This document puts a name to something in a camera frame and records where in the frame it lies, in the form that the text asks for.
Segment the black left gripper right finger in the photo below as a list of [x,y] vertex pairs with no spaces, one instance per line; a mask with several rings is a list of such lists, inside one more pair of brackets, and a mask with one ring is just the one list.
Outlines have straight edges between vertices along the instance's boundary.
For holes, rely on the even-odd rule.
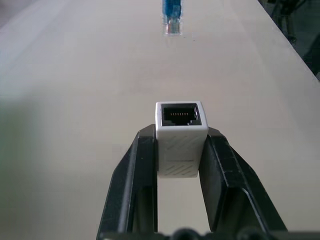
[[212,232],[287,230],[254,169],[214,128],[208,130],[204,143],[199,179]]

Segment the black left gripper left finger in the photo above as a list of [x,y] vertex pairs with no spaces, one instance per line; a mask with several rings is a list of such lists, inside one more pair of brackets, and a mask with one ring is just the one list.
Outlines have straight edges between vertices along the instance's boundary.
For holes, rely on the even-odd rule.
[[158,231],[155,125],[139,130],[113,171],[96,238],[106,233]]

